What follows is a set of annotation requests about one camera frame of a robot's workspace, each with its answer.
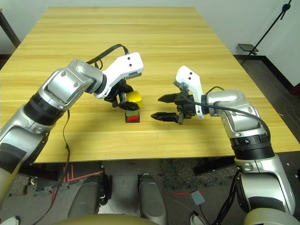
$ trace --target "wood grain tabletop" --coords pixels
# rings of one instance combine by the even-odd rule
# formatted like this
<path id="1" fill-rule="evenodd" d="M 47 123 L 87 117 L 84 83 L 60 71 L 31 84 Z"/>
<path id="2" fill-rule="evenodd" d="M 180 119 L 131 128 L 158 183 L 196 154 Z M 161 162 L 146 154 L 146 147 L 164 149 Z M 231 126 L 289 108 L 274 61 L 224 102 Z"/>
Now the wood grain tabletop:
<path id="1" fill-rule="evenodd" d="M 153 120 L 155 112 L 176 112 L 175 104 L 158 102 L 169 93 L 177 70 L 185 65 L 212 86 L 236 89 L 268 124 L 275 152 L 299 150 L 281 120 L 219 37 L 191 7 L 52 7 L 49 8 L 0 71 L 1 126 L 42 83 L 72 59 L 88 61 L 121 43 L 139 52 L 142 76 L 128 80 L 143 100 L 140 123 L 125 123 L 124 111 L 84 94 L 71 108 L 66 138 L 71 161 L 132 158 L 212 157 L 233 155 L 220 118 L 194 117 L 183 125 Z M 104 68 L 122 49 L 104 58 Z M 36 162 L 61 162 L 67 151 L 62 137 L 65 114 L 50 133 Z"/>

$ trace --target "white wall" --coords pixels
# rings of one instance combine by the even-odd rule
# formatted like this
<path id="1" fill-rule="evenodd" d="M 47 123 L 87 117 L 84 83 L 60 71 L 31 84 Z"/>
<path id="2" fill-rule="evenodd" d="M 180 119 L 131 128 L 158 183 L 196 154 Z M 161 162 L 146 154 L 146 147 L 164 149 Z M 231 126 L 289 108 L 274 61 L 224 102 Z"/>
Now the white wall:
<path id="1" fill-rule="evenodd" d="M 300 83 L 300 1 L 293 0 L 283 20 L 279 20 L 262 42 L 265 55 L 296 86 Z"/>
<path id="2" fill-rule="evenodd" d="M 23 40 L 50 6 L 181 6 L 196 7 L 233 53 L 238 43 L 255 43 L 276 17 L 285 0 L 0 0 L 0 8 Z M 0 53 L 14 46 L 0 28 Z"/>

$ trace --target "black stand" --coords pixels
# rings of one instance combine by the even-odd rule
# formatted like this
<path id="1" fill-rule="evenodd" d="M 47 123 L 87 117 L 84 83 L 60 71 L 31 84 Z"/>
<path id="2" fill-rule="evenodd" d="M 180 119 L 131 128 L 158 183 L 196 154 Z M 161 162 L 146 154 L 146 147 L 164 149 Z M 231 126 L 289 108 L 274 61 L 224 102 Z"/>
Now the black stand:
<path id="1" fill-rule="evenodd" d="M 8 21 L 4 17 L 2 13 L 2 9 L 0 8 L 0 26 L 8 36 L 9 40 L 14 44 L 14 46 L 17 48 L 20 45 L 20 40 L 17 37 L 17 35 L 14 33 L 13 29 L 9 25 Z"/>
<path id="2" fill-rule="evenodd" d="M 289 3 L 284 4 L 284 5 L 282 6 L 281 12 L 279 13 L 279 15 L 277 16 L 277 18 L 275 19 L 275 21 L 271 24 L 271 26 L 268 28 L 268 30 L 265 32 L 265 34 L 262 36 L 262 38 L 257 42 L 257 44 L 253 47 L 253 49 L 252 49 L 251 51 L 249 51 L 249 54 L 248 54 L 248 55 L 251 55 L 251 54 L 257 52 L 257 51 L 255 51 L 256 48 L 257 48 L 257 46 L 261 43 L 261 41 L 264 39 L 264 37 L 269 33 L 269 31 L 270 31 L 270 30 L 272 29 L 272 27 L 276 24 L 276 22 L 277 22 L 279 19 L 282 20 L 283 17 L 285 16 L 285 13 L 287 12 L 287 10 L 290 9 L 290 7 L 291 7 L 291 1 L 292 1 L 292 0 L 290 0 Z"/>
<path id="3" fill-rule="evenodd" d="M 232 165 L 234 164 L 234 158 L 234 156 L 220 157 L 212 161 L 209 161 L 208 158 L 203 158 L 204 164 L 193 168 L 194 175 L 200 175 L 202 173 L 211 172 L 213 170 Z"/>

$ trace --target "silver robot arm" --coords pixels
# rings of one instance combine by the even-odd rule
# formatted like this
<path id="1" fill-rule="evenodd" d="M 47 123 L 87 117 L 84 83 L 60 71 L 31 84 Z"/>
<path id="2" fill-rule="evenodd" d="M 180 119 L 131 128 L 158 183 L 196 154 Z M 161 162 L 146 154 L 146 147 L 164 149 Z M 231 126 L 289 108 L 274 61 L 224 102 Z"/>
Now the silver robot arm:
<path id="1" fill-rule="evenodd" d="M 105 98 L 121 79 L 139 76 L 142 71 L 142 59 L 135 52 L 118 57 L 103 72 L 73 60 L 52 73 L 0 131 L 0 208 L 20 167 L 35 161 L 55 122 L 84 92 Z"/>
<path id="2" fill-rule="evenodd" d="M 245 95 L 237 90 L 224 90 L 203 94 L 200 77 L 191 69 L 182 66 L 174 84 L 180 93 L 159 98 L 165 103 L 174 102 L 176 113 L 157 112 L 152 118 L 160 121 L 175 121 L 183 124 L 184 119 L 205 114 L 221 117 L 221 122 L 235 154 L 235 163 L 240 171 L 236 178 L 238 201 L 248 213 L 246 225 L 300 224 L 292 215 L 295 199 L 278 155 L 270 143 L 270 132 L 257 119 L 238 112 L 220 109 L 226 107 L 260 117 L 257 109 L 246 101 Z"/>
<path id="3" fill-rule="evenodd" d="M 238 109 L 260 117 L 257 109 L 246 101 L 245 95 L 236 90 L 210 92 L 206 96 L 206 104 Z M 241 172 L 236 179 L 238 201 L 245 212 L 251 212 L 247 220 L 253 219 L 248 224 L 259 221 L 256 218 L 259 214 L 266 219 L 268 211 L 271 217 L 268 220 L 274 222 L 283 216 L 290 218 L 295 211 L 295 198 L 265 128 L 257 120 L 240 113 L 213 108 L 208 111 L 210 116 L 221 117 L 234 151 L 234 161 Z M 259 213 L 259 209 L 264 209 L 264 212 Z M 279 211 L 278 217 L 272 214 L 275 210 Z"/>

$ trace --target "gray floor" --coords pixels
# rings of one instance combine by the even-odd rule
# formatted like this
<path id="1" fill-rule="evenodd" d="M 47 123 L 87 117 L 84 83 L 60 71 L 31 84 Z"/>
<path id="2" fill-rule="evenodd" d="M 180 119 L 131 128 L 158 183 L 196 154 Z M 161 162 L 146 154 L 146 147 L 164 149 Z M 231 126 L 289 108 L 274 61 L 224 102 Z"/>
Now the gray floor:
<path id="1" fill-rule="evenodd" d="M 300 100 L 291 96 L 260 61 L 246 61 L 243 66 L 276 111 L 282 115 L 282 119 L 298 141 L 300 141 Z M 169 225 L 188 225 L 191 211 L 199 212 L 198 207 L 194 205 L 190 196 L 186 194 L 186 192 L 191 192 L 195 189 L 171 190 L 164 188 L 164 178 L 161 176 L 159 160 L 106 161 L 103 164 L 107 174 L 119 176 L 119 181 L 116 181 L 114 185 L 116 195 L 126 188 L 124 185 L 118 185 L 118 183 L 122 183 L 120 180 L 127 180 L 127 187 L 130 187 L 128 189 L 132 189 L 136 184 L 136 176 L 138 174 L 152 174 L 164 195 Z M 206 200 L 202 205 L 202 209 L 211 223 L 228 195 L 229 186 L 229 184 L 223 184 L 212 187 L 199 187 L 199 191 L 203 193 Z M 70 189 L 59 192 L 54 207 L 38 224 L 47 225 L 66 218 L 68 209 L 79 187 L 80 185 L 73 184 L 70 185 Z M 36 221 L 47 210 L 50 195 L 33 197 L 32 193 L 33 190 L 29 187 L 28 194 L 9 197 L 3 206 L 1 218 L 4 220 L 10 216 L 19 215 L 22 219 L 22 225 L 30 225 Z M 103 207 L 100 209 L 100 212 L 113 210 L 118 213 L 136 213 L 137 192 L 134 190 L 133 192 L 127 192 L 126 195 L 131 196 L 130 199 L 124 198 L 124 195 L 118 198 L 120 204 L 126 205 L 127 209 L 125 211 L 120 211 L 120 205 L 115 205 L 116 202 L 112 199 L 108 205 L 111 209 Z M 245 213 L 235 201 L 222 224 L 241 225 L 244 217 Z"/>

